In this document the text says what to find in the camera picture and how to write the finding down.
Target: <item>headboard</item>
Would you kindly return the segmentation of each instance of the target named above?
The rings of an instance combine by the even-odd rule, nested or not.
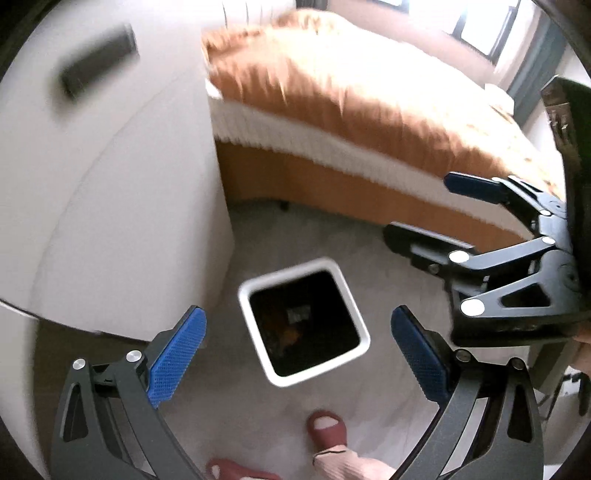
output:
[[[202,29],[223,25],[269,23],[296,7],[296,0],[210,0]]]

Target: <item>orange bedspread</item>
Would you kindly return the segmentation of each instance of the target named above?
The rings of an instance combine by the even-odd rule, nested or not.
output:
[[[514,174],[561,195],[546,159],[463,73],[328,12],[203,35],[225,99],[295,119],[443,177]]]

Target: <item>slipper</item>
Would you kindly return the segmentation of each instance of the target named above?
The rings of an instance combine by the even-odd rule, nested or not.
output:
[[[279,475],[250,470],[225,458],[212,458],[208,461],[207,473],[215,480],[281,480]]]
[[[347,445],[347,427],[336,413],[327,410],[315,411],[308,417],[306,426],[319,452],[336,445]]]

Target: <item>window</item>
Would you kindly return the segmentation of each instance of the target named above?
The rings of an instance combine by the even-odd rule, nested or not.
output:
[[[501,55],[520,0],[379,0],[448,33],[492,63]]]

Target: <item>dark blue gripper pad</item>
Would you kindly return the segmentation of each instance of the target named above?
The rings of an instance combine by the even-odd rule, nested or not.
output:
[[[154,408],[170,400],[193,355],[205,337],[205,312],[195,308],[169,341],[150,369],[148,398]]]
[[[445,175],[443,184],[450,192],[464,197],[494,204],[506,201],[505,186],[494,180],[452,171]]]
[[[449,369],[427,338],[428,332],[406,305],[400,305],[392,312],[391,329],[427,399],[446,404],[452,396],[448,388]]]

